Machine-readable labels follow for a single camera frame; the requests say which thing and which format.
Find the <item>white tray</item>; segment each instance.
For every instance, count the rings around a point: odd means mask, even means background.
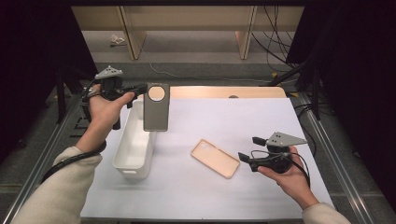
[[[125,178],[146,178],[157,133],[143,131],[142,100],[135,100],[129,110],[113,166]]]

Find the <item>beige sleeve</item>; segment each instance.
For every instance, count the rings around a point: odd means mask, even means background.
[[[78,148],[69,147],[54,164],[81,153]],[[12,223],[79,223],[94,169],[101,160],[102,156],[93,156],[53,174],[30,196]]]
[[[350,222],[327,203],[317,203],[303,211],[305,224],[347,224]]]

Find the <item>white plastic basket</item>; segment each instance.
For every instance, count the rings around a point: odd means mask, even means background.
[[[156,132],[143,131],[143,101],[135,100],[113,166],[125,178],[146,178],[149,175],[156,135]]]

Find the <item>floor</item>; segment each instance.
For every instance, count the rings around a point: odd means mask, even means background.
[[[233,32],[148,32],[144,48],[138,60],[132,61],[123,42],[110,47],[111,36],[123,38],[122,32],[83,32],[92,57],[101,71],[108,65],[122,69],[126,81],[165,80],[171,85],[220,85],[220,86],[258,86],[271,81],[274,75],[281,75],[290,68],[266,51],[252,38],[249,54],[246,60],[241,60],[238,53]],[[269,39],[263,32],[254,33],[257,39],[268,47]],[[293,34],[281,33],[280,38],[285,45],[291,43]],[[271,43],[270,50],[276,56],[284,59],[280,46]],[[295,92],[293,84],[297,77],[281,84],[294,106],[308,101],[309,92],[298,92],[298,97],[291,95]],[[67,98],[68,109],[74,104],[76,97]],[[321,93],[321,102],[326,102],[325,92]],[[9,157],[0,164],[0,219],[6,220],[8,209],[15,209],[15,202],[20,198],[20,192],[26,189],[27,180],[40,176],[32,174],[37,166],[40,170],[47,170],[50,162],[60,150],[77,141],[72,135],[82,134],[76,129],[76,124],[70,123],[65,127],[56,124],[57,101],[55,92],[49,96],[46,108],[37,117],[30,132],[23,138],[26,146],[15,148]],[[296,108],[300,114],[303,107]],[[301,124],[306,128],[307,139],[315,153],[315,160],[322,174],[323,180],[332,197],[336,208],[344,214],[351,223],[396,223],[396,216],[389,207],[386,199],[360,161],[359,155],[354,153],[354,147],[338,122],[337,115],[328,105],[320,108],[321,121],[312,119],[310,112],[303,113]],[[329,136],[320,137],[321,129]],[[54,130],[64,129],[64,136],[52,136]],[[331,142],[330,150],[326,141]],[[47,148],[54,147],[51,153]],[[337,155],[344,173],[334,169],[334,161],[330,159],[332,153]],[[36,161],[45,158],[44,164]],[[352,189],[356,194],[350,194],[346,189]],[[363,201],[361,206],[354,206],[352,202],[358,198]],[[118,220],[83,220],[83,223],[128,223]],[[300,220],[279,221],[275,223],[302,223]]]

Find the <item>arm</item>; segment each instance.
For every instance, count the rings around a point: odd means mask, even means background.
[[[298,153],[296,147],[290,147],[291,153]],[[297,155],[292,159],[303,166]],[[326,203],[320,203],[308,187],[304,174],[294,165],[284,174],[278,174],[266,167],[259,167],[258,171],[275,180],[275,182],[303,209],[305,223],[349,223],[340,213]]]
[[[83,152],[97,149],[117,122],[122,107],[134,98],[126,93],[109,102],[100,95],[90,99],[92,122],[75,147],[67,148],[54,164]],[[96,155],[73,162],[48,178],[26,201],[13,223],[79,223],[93,181],[94,169],[102,157]]]

